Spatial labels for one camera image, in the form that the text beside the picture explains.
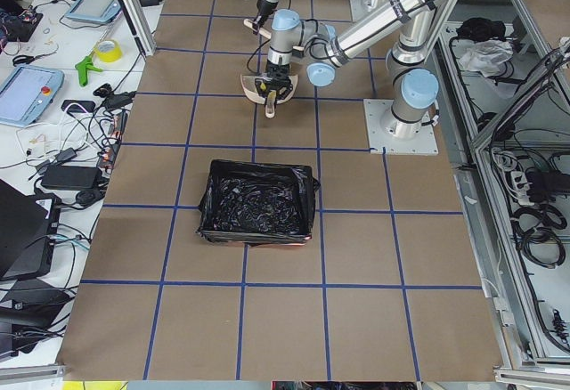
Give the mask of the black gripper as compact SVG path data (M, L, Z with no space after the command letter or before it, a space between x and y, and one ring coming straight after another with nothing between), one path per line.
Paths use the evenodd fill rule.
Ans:
M256 3L257 15L254 19L255 23L265 23L270 16L273 15L277 7L276 3L266 0L258 0Z
M254 76L256 93L265 99L270 92L276 92L279 102L286 102L295 90L295 77L290 75L290 65L278 65L268 62L265 72Z

